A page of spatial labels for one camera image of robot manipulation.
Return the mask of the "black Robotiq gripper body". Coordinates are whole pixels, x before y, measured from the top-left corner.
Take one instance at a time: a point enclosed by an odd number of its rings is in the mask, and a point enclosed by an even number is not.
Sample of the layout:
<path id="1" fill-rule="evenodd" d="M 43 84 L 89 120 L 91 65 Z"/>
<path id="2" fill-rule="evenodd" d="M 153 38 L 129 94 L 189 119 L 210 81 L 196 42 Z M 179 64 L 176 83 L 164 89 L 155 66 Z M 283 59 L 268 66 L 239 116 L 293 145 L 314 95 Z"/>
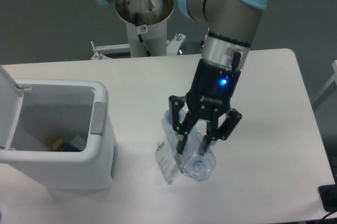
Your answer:
<path id="1" fill-rule="evenodd" d="M 226 113 L 240 75 L 240 70 L 227 70 L 200 59 L 191 88 L 186 94 L 191 116 L 212 121 L 215 110 L 218 117 Z"/>

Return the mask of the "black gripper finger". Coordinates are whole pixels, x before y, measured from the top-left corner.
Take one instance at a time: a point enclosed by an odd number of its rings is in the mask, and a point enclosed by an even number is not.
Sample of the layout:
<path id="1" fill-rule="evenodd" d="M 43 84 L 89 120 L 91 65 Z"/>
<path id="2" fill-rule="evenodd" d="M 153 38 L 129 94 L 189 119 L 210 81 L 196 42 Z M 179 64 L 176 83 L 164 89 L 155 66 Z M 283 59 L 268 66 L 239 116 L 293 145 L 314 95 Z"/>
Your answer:
<path id="1" fill-rule="evenodd" d="M 242 114 L 234 108 L 230 108 L 225 112 L 226 118 L 223 123 L 218 126 L 220 112 L 218 108 L 212 111 L 210 122 L 206 123 L 206 135 L 203 137 L 198 154 L 206 154 L 209 152 L 209 146 L 213 141 L 225 141 L 233 132 L 237 124 L 242 118 Z"/>
<path id="2" fill-rule="evenodd" d="M 192 131 L 201 115 L 201 108 L 197 108 L 194 112 L 188 111 L 185 115 L 183 121 L 180 118 L 180 111 L 185 105 L 185 98 L 171 95 L 168 99 L 169 101 L 169 111 L 170 111 L 170 123 L 173 130 L 177 133 L 177 138 L 179 140 L 176 150 L 178 154 L 182 154 L 187 143 L 188 134 Z"/>

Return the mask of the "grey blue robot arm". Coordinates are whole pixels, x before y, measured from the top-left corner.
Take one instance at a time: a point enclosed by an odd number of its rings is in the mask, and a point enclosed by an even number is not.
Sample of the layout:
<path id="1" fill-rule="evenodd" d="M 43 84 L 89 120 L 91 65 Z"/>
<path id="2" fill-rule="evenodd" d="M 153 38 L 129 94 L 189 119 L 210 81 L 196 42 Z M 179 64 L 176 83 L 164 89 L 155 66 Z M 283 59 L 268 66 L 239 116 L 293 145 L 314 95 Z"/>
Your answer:
<path id="1" fill-rule="evenodd" d="M 186 96 L 171 96 L 171 126 L 177 135 L 175 148 L 182 154 L 197 121 L 207 124 L 202 147 L 226 140 L 241 119 L 230 99 L 269 0 L 96 0 L 115 3 L 127 27 L 133 57 L 166 55 L 167 31 L 161 30 L 174 4 L 188 18 L 207 23 L 194 79 Z"/>

